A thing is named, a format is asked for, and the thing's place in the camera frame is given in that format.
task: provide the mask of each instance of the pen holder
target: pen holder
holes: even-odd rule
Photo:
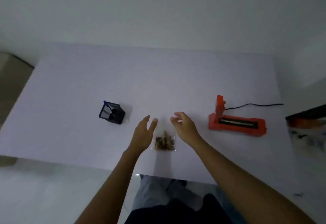
[[[98,115],[99,118],[103,118],[110,123],[121,124],[125,115],[125,111],[122,110],[119,104],[106,102],[104,100],[104,105],[100,114]]]

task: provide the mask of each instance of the brown snack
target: brown snack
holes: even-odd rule
[[[156,137],[154,148],[156,150],[174,150],[174,140],[164,131],[163,137]]]

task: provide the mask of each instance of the red heat sealer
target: red heat sealer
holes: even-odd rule
[[[260,118],[242,118],[223,115],[225,101],[222,95],[218,95],[215,113],[209,115],[208,128],[214,130],[230,130],[243,132],[252,136],[266,134],[266,124]]]

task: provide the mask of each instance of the table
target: table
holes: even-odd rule
[[[246,106],[226,115],[262,118],[267,134],[213,131],[208,115],[217,94],[226,107],[280,102],[273,57],[176,49],[52,44],[0,132],[0,154],[112,170],[138,122],[150,114],[157,130],[184,111],[214,148],[287,195],[300,192],[282,107]],[[103,100],[126,111],[121,125],[98,117]],[[134,173],[214,183],[177,135],[176,151],[152,145]]]

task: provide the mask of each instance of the person's left arm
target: person's left arm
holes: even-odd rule
[[[145,117],[135,129],[129,147],[123,152],[120,161],[111,175],[93,197],[75,224],[117,223],[132,172],[141,153],[149,147],[157,125],[154,118],[149,129]]]

